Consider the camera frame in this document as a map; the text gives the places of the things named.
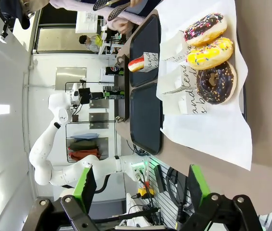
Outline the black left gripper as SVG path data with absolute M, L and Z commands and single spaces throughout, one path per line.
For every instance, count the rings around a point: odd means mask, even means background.
M 124 91 L 112 91 L 105 90 L 104 92 L 91 92 L 90 88 L 80 88 L 80 104 L 89 104 L 92 100 L 98 99 L 109 99 L 109 100 L 120 100 L 124 99 Z

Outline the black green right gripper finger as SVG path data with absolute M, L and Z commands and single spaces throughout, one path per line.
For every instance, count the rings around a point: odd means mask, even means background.
M 227 231 L 263 230 L 251 199 L 244 194 L 229 199 L 211 192 L 199 166 L 190 165 L 187 187 L 194 213 L 182 231 L 208 231 L 213 223 L 222 224 Z

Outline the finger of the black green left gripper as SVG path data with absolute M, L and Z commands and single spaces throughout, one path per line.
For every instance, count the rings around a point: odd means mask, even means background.
M 88 215 L 97 188 L 92 167 L 85 168 L 74 192 L 55 202 L 38 198 L 27 216 L 28 231 L 59 231 L 71 226 L 75 231 L 96 231 Z

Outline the person's hand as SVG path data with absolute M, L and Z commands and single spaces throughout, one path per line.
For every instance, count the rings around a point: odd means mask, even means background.
M 126 19 L 115 18 L 114 20 L 109 21 L 107 26 L 113 31 L 118 31 L 121 34 L 127 34 L 133 29 L 134 24 Z

